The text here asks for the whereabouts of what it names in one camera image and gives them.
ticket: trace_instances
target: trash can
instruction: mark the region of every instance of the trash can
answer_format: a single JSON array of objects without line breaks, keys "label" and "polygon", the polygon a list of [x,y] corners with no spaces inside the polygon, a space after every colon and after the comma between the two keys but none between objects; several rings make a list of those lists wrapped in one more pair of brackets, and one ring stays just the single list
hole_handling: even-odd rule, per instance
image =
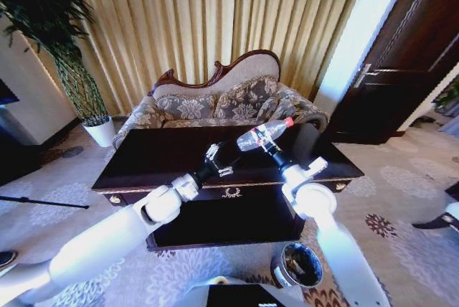
[{"label": "trash can", "polygon": [[271,275],[281,287],[312,288],[322,281],[322,264],[308,246],[290,242],[271,260]]}]

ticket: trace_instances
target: plastic water bottle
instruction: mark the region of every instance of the plastic water bottle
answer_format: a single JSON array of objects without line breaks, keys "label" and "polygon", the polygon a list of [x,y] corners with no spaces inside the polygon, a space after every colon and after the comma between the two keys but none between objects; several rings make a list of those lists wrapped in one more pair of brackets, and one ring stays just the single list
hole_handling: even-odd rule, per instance
[{"label": "plastic water bottle", "polygon": [[293,125],[293,119],[288,117],[283,121],[271,121],[265,124],[261,124],[250,131],[244,133],[237,139],[237,146],[241,151],[251,151],[252,149],[258,148],[261,146],[261,140],[258,138],[255,129],[259,130],[265,136],[270,136],[272,140],[275,140],[286,128],[289,128]]}]

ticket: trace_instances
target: wooden coffee table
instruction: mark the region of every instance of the wooden coffee table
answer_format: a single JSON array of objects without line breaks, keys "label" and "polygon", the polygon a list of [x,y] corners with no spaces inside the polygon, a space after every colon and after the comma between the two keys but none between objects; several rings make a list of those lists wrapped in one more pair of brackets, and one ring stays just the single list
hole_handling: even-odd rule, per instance
[{"label": "wooden coffee table", "polygon": [[[93,190],[111,204],[125,206],[155,187],[196,170],[212,143],[236,139],[251,126],[131,130]],[[328,168],[315,177],[340,192],[363,172],[311,124],[289,128],[277,141],[302,166],[322,156]],[[148,239],[149,250],[297,240],[304,221],[286,202],[283,180],[261,149],[247,152],[235,173],[210,179],[180,215]]]}]

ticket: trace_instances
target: white wall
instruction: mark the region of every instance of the white wall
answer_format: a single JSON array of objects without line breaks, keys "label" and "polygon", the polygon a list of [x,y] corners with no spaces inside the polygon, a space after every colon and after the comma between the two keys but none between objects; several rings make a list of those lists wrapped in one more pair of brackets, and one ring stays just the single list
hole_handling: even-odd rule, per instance
[{"label": "white wall", "polygon": [[[0,29],[5,26],[2,19]],[[12,134],[17,133],[18,127],[22,128],[26,133],[18,139],[23,144],[42,144],[76,115],[34,50],[24,53],[29,46],[25,38],[15,34],[11,48],[8,48],[8,42],[9,39],[0,34],[0,78],[19,102],[5,105],[0,121],[3,126],[15,127],[7,129]]]},{"label": "white wall", "polygon": [[437,87],[424,99],[424,101],[417,107],[417,109],[411,114],[410,117],[400,126],[398,131],[405,131],[415,121],[416,118],[426,114],[432,110],[434,104],[433,100],[459,75],[459,62],[456,63],[454,68],[440,81]]},{"label": "white wall", "polygon": [[314,103],[332,114],[396,0],[356,0]]}]

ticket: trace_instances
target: beige curtain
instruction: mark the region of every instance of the beige curtain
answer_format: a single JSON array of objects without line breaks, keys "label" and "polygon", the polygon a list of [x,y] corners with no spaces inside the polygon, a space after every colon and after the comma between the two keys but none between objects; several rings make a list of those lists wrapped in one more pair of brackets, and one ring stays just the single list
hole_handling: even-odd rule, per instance
[{"label": "beige curtain", "polygon": [[169,68],[187,83],[252,49],[271,49],[284,83],[312,98],[354,0],[86,0],[79,41],[111,114],[126,114]]}]

